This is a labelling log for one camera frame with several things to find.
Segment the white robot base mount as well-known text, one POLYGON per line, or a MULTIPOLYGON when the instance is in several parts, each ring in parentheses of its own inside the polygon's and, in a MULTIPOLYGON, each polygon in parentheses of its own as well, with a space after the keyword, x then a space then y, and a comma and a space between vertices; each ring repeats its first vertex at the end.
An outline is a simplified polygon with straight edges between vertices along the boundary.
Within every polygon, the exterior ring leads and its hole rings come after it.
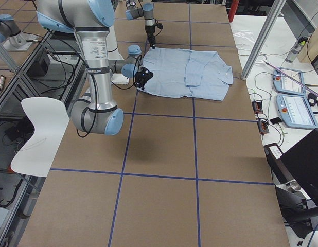
POLYGON ((129 84, 129 78, 125 77, 121 73, 113 73, 110 81, 115 85, 127 85, 127 84, 129 84))

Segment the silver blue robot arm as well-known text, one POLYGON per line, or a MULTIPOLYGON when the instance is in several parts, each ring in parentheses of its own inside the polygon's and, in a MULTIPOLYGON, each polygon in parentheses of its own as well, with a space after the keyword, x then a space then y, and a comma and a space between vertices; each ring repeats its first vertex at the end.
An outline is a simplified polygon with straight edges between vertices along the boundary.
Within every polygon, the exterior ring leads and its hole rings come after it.
POLYGON ((155 29, 157 21, 154 18, 154 6, 152 3, 145 3, 141 7, 136 6, 136 1, 126 1, 126 18, 127 20, 134 20, 143 17, 145 20, 145 31, 149 45, 152 49, 155 49, 156 37, 155 29))
POLYGON ((143 66, 139 47, 130 46, 126 60, 110 61, 107 35, 114 24, 111 1, 38 1, 37 18, 48 29, 74 34, 89 80, 89 89, 73 105, 71 119, 77 130, 116 135, 123 110, 112 96, 111 74, 122 73, 143 89, 153 73, 143 66))

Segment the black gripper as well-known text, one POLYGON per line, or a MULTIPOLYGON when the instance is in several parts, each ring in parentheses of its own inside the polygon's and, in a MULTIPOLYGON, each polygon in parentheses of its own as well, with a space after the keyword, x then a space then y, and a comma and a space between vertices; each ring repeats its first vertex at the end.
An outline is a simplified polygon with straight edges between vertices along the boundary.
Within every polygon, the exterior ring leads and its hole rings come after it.
POLYGON ((141 90, 145 89, 145 84, 147 83, 146 79, 137 79, 136 80, 136 87, 140 87, 141 90))
POLYGON ((155 37, 155 26, 145 26, 145 31, 149 41, 150 48, 155 49, 156 46, 156 37, 155 37))

